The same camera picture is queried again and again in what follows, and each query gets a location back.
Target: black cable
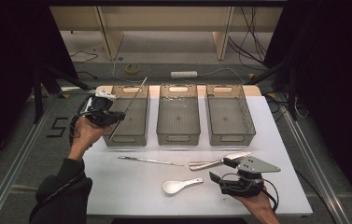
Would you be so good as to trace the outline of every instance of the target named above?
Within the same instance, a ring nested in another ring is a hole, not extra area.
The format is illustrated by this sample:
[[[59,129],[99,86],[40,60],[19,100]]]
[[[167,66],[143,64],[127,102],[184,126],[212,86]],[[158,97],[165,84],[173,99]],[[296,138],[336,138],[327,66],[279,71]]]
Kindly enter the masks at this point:
[[[266,49],[260,43],[260,40],[256,36],[256,31],[255,31],[255,25],[256,25],[255,16],[256,16],[257,9],[255,7],[251,8],[251,22],[248,25],[248,21],[247,21],[247,18],[246,18],[246,14],[245,14],[245,12],[243,10],[243,7],[240,7],[240,8],[242,10],[242,14],[243,14],[243,17],[245,18],[245,22],[246,22],[246,25],[247,25],[247,28],[248,28],[248,32],[247,33],[251,33],[251,36],[254,39],[255,49],[256,49],[260,59],[263,60],[260,55],[262,54],[263,57],[265,57]]]
[[[294,169],[294,170],[295,170],[295,173],[297,173],[297,175],[299,175],[309,185],[309,187],[315,192],[317,197],[321,200],[321,202],[324,204],[325,208],[327,209],[328,213],[330,214],[332,222],[336,224],[335,217],[333,216],[330,208],[328,207],[327,203],[325,202],[325,200],[321,196],[321,194],[318,192],[318,190],[316,190],[316,188],[307,180],[307,178],[304,177],[297,169]]]
[[[223,176],[221,177],[221,180],[222,180],[222,185],[224,186],[225,189],[229,189],[229,190],[233,190],[233,191],[241,192],[241,193],[242,193],[242,192],[248,191],[248,190],[253,186],[253,181],[252,181],[252,180],[246,179],[246,178],[242,177],[245,181],[248,181],[248,182],[249,182],[248,186],[247,186],[245,189],[233,189],[233,188],[230,188],[230,187],[228,187],[228,185],[225,184],[225,181],[224,181],[224,177],[227,176],[227,175],[236,175],[236,176],[238,176],[238,177],[242,177],[242,176],[237,175],[237,174],[234,174],[234,173],[228,173],[228,174],[226,174],[226,175],[223,175]]]
[[[72,58],[72,57],[76,56],[76,55],[79,54],[79,53],[84,53],[84,54],[93,55],[94,57],[92,57],[92,58],[90,58],[90,59],[88,59],[88,60],[85,60],[85,61],[83,61],[83,62],[75,62],[75,63],[85,63],[85,62],[88,62],[88,61],[90,61],[90,60],[93,60],[93,59],[95,59],[95,58],[97,58],[97,57],[99,56],[98,54],[95,54],[95,53],[88,53],[88,52],[85,52],[85,51],[78,51],[78,52],[76,52],[76,53],[74,53],[74,54],[71,54],[70,57]]]
[[[277,113],[279,110],[280,110],[280,106],[282,105],[285,105],[287,106],[287,102],[282,102],[282,101],[277,101],[275,98],[273,98],[272,96],[270,96],[268,93],[263,93],[262,94],[266,99],[269,99],[266,100],[266,102],[269,104],[269,103],[275,103],[277,105],[277,109],[275,111],[272,111],[271,112],[274,114],[274,113]]]
[[[252,54],[248,53],[245,49],[239,47],[230,37],[229,37],[229,40],[231,40],[231,43],[234,44],[234,46],[239,49],[240,51],[243,51],[246,55],[242,54],[240,51],[236,51],[236,52],[239,52],[239,54],[241,54],[242,56],[246,57],[246,58],[249,58],[249,59],[252,59],[252,60],[255,60],[257,61],[258,63],[261,63],[263,65],[263,61],[257,59],[256,57],[254,57]]]
[[[99,77],[94,76],[93,74],[89,73],[89,72],[85,72],[85,71],[81,71],[81,72],[77,72],[77,73],[84,73],[84,74],[88,74],[89,76],[93,77],[94,79],[98,79]]]
[[[277,188],[275,187],[275,185],[274,185],[271,181],[269,181],[269,180],[267,180],[267,179],[263,179],[263,180],[266,181],[266,182],[268,182],[269,184],[271,184],[272,187],[273,187],[274,190],[275,190],[275,195],[276,195],[277,201],[275,200],[275,198],[274,198],[268,191],[266,191],[265,189],[262,189],[262,192],[263,192],[264,194],[266,194],[266,196],[268,196],[268,197],[272,200],[272,202],[274,202],[274,207],[272,208],[272,210],[273,210],[274,213],[275,213],[275,210],[277,210],[277,207],[278,207],[279,202],[280,202],[280,200],[279,200],[279,198],[278,198]]]

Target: transparent plastic bin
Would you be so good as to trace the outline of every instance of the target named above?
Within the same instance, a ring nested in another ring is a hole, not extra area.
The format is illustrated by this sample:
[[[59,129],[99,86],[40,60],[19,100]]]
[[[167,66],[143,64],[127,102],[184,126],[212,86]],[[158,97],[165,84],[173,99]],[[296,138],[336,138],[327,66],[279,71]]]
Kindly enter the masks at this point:
[[[111,107],[114,111],[125,111],[138,91],[139,86],[114,86],[112,94],[117,97]],[[149,86],[144,85],[135,96],[126,112],[125,120],[120,122],[118,129],[110,140],[112,133],[106,133],[104,139],[109,147],[143,147],[147,144],[149,118]]]
[[[201,129],[196,85],[161,85],[156,133],[159,145],[198,145]]]
[[[256,131],[241,85],[207,85],[211,146],[248,146]]]

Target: floor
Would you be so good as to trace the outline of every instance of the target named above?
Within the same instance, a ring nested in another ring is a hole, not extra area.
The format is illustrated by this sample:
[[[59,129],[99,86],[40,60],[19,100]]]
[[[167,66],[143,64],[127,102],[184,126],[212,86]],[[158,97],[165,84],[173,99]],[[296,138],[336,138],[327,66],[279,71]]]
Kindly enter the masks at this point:
[[[147,73],[147,76],[155,78],[168,78],[171,71],[179,68],[179,71],[198,71],[198,74],[226,73],[229,79],[234,78],[237,81],[240,80],[235,76],[236,69],[238,76],[248,81],[252,76],[262,73],[261,70],[250,67],[264,68],[256,61],[246,58],[242,58],[242,62],[248,64],[248,67],[243,66],[239,54],[230,46],[227,47],[225,60],[219,61],[209,33],[127,32],[123,37],[117,58],[113,61],[106,57],[100,33],[67,31],[62,32],[62,35],[80,79],[90,85],[103,84],[107,81],[114,83],[114,81],[124,82],[124,79],[127,81],[139,79],[140,77],[124,75],[125,64],[141,64],[143,68],[141,73]],[[245,35],[246,33],[232,33],[231,37],[240,44]],[[270,39],[271,34],[259,34],[260,43],[264,48],[267,48]],[[260,57],[252,38],[246,40],[244,49],[255,57]],[[209,82],[220,79],[219,75],[213,74],[212,77],[199,80]],[[260,91],[263,93],[272,91],[272,82],[272,78],[262,81],[258,84]],[[59,83],[64,88],[74,89],[67,82],[59,80]],[[70,95],[65,94],[64,99],[57,99],[44,94],[49,117],[57,118],[73,113],[73,108],[64,108],[63,103],[77,105],[82,96],[77,91]],[[287,95],[283,92],[277,92],[275,97],[278,102],[287,101]],[[334,223],[335,220],[336,223],[352,223],[352,188],[336,161],[328,153],[308,111],[303,108],[303,99],[300,99],[296,105],[300,112],[298,121],[290,118],[282,104],[269,100],[268,105],[273,111],[274,120],[291,161],[295,169],[302,174],[299,178],[314,210],[309,217],[280,217],[280,221],[282,223]],[[61,162],[60,158],[66,154],[66,149],[61,149],[67,148],[66,138],[53,145],[48,138],[42,138],[42,135],[50,130],[52,123],[43,120],[41,126],[34,125],[32,111],[34,111],[34,99],[30,98],[21,112],[17,125],[13,128],[14,132],[9,135],[4,149],[0,151],[0,192],[4,192],[0,194],[0,223],[27,222],[29,208],[35,204],[36,187],[43,177],[56,171],[56,167]],[[60,126],[67,124],[66,120],[59,120],[59,122]],[[26,146],[27,140],[33,142],[33,145]],[[57,149],[45,151],[43,147]],[[310,185],[319,191],[329,209]],[[257,223],[252,217],[245,217],[245,219],[248,223]],[[88,218],[88,223],[111,223],[112,221],[111,217]]]

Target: black sleeve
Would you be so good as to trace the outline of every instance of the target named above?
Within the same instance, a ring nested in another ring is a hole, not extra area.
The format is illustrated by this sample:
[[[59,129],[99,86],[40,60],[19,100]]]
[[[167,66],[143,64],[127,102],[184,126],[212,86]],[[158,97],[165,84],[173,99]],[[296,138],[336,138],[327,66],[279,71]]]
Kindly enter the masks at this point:
[[[31,223],[86,223],[92,180],[84,168],[83,162],[64,159],[59,173],[45,178],[35,194]]]

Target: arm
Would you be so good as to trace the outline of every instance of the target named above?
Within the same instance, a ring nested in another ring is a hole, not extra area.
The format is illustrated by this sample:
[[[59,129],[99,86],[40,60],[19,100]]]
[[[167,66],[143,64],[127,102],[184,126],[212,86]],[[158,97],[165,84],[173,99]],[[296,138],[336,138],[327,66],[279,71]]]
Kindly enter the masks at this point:
[[[63,159],[62,168],[57,175],[45,178],[35,194],[38,205],[30,215],[31,223],[86,222],[92,180],[85,176],[82,157],[93,143],[110,131],[110,127],[97,127],[84,117],[78,119],[73,145],[68,157]]]
[[[260,223],[280,223],[272,210],[272,206],[266,194],[260,192],[260,194],[256,197],[244,198],[239,196],[233,196],[233,198],[241,202]]]

